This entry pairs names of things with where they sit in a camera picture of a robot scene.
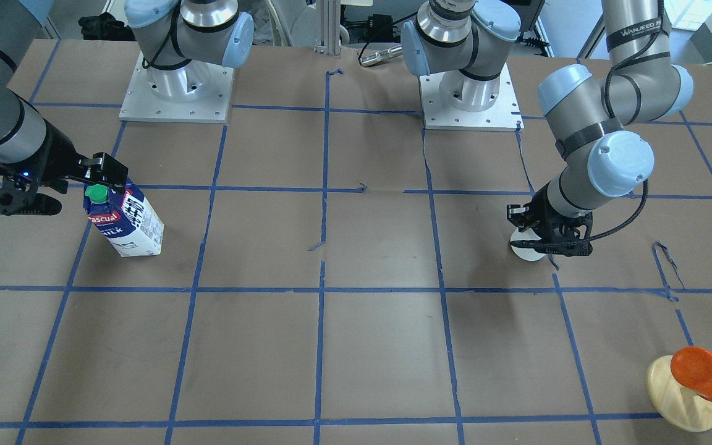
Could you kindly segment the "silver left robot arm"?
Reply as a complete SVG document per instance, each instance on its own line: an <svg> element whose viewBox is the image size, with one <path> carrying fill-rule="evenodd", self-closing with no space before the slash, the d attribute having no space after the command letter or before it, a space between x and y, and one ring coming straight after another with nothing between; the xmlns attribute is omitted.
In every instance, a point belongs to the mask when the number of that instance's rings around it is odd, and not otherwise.
<svg viewBox="0 0 712 445"><path fill-rule="evenodd" d="M661 1L604 1L611 68L595 78L581 64L546 76L537 89L566 166L525 205L508 205L511 248L525 260L587 256L593 211L648 187L655 154L635 122L680 112L694 92L689 72L671 63L671 23ZM428 1L401 29L405 64L419 78L432 127L486 124L518 130L506 61L520 17L500 1Z"/></svg>

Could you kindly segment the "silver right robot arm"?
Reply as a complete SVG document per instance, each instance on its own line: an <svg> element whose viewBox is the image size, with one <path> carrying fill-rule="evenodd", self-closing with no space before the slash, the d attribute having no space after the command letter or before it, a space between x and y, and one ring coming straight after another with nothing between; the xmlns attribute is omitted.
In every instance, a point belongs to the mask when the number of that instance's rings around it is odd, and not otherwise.
<svg viewBox="0 0 712 445"><path fill-rule="evenodd" d="M0 1L0 214L54 215L71 180L127 190L127 166L105 153L79 154L70 139L8 85L51 1ZM250 54L254 20L237 1L127 1L127 25L142 70L161 100L194 100L208 90L206 68L238 68Z"/></svg>

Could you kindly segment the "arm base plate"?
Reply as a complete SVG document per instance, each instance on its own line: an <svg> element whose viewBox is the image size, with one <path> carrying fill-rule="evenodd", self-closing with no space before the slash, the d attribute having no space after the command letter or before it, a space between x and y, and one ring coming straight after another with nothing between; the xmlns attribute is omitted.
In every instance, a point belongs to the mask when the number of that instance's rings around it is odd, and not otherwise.
<svg viewBox="0 0 712 445"><path fill-rule="evenodd" d="M489 81L459 71L419 77L424 127L428 130L523 130L522 113L508 65Z"/></svg>
<svg viewBox="0 0 712 445"><path fill-rule="evenodd" d="M122 100L122 121L226 124L235 69L200 61L145 69L138 56Z"/></svg>

